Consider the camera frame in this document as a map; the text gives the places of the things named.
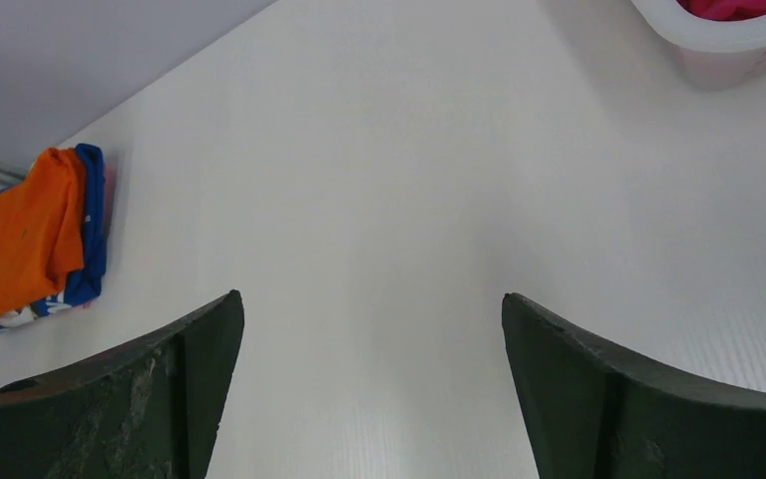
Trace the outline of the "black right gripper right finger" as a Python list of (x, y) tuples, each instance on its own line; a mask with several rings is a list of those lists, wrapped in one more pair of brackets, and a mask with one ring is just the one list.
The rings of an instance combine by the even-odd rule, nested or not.
[(664, 364), (530, 299), (506, 353), (543, 478), (766, 478), (766, 393)]

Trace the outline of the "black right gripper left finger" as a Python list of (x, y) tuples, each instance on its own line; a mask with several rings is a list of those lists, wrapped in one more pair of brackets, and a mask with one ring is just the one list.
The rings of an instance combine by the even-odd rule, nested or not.
[(239, 292), (0, 388), (0, 478), (202, 478), (244, 329)]

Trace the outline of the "pink t-shirt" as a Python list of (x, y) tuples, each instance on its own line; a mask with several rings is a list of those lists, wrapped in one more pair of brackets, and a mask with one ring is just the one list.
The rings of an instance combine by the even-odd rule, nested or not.
[(732, 22), (766, 15), (766, 0), (678, 0), (692, 15), (710, 21)]

